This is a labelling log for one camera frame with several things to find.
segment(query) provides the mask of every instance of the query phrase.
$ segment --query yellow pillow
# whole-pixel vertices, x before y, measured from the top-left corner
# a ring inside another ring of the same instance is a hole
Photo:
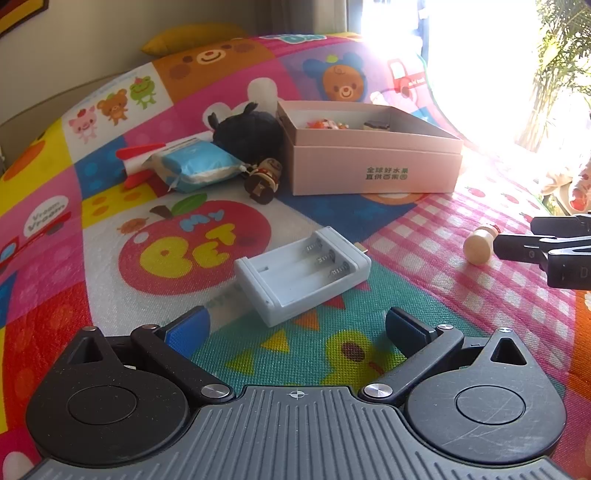
[[[181,25],[156,35],[142,47],[142,51],[154,57],[165,57],[190,48],[247,36],[243,29],[231,23]]]

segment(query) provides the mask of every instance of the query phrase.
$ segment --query play mat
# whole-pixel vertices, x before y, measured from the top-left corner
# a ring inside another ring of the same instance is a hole
[[[167,193],[154,178],[122,186],[119,148],[199,132],[207,138],[211,112],[221,120],[249,101],[274,113],[278,98],[342,100],[343,85],[356,101],[388,103],[460,135],[437,107],[416,55],[382,58],[353,34],[275,35],[173,54],[118,77],[50,126],[4,174],[4,480],[39,460],[24,425],[27,401],[79,328],[127,335],[198,304],[211,324],[194,361],[237,391],[245,384],[357,389],[404,359],[384,335],[391,306],[472,336],[511,327],[567,407],[554,460],[591,479],[591,294],[548,288],[537,265],[493,258],[474,267],[463,259],[463,240],[481,222],[526,233],[532,216],[547,215],[500,161],[466,149],[478,167],[460,176],[453,194],[294,197],[283,185],[261,206],[240,178],[194,195]],[[475,121],[484,114],[477,107]],[[404,181],[379,165],[372,170]],[[267,328],[234,282],[233,261],[326,225],[369,248],[369,281]]]

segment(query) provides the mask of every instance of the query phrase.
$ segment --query cartoon pig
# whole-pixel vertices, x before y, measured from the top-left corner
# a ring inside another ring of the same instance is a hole
[[[84,140],[84,144],[88,143],[89,138],[96,138],[96,114],[95,106],[91,106],[88,110],[83,108],[78,112],[76,118],[68,120],[72,131],[78,134],[80,139]]]

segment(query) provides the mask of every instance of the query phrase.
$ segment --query wet wipes package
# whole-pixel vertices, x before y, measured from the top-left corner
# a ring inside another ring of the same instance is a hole
[[[182,193],[194,192],[246,170],[246,165],[236,157],[198,138],[154,153],[145,165],[171,189]]]

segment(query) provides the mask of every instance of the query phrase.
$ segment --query plush toy ear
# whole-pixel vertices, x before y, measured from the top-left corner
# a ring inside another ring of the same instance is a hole
[[[217,115],[215,113],[209,115],[207,117],[207,121],[209,123],[209,126],[212,127],[214,130],[217,130],[217,128],[220,126],[220,122],[217,120]]]
[[[258,103],[250,102],[246,105],[246,107],[244,107],[244,114],[248,115],[249,113],[253,112],[256,107],[258,107]]]
[[[316,59],[308,59],[302,64],[304,73],[313,79],[322,78],[326,70],[326,63]]]
[[[342,63],[344,63],[345,65],[349,65],[350,67],[353,67],[357,70],[361,70],[363,68],[363,59],[356,53],[353,53],[352,51],[348,51],[343,55]]]

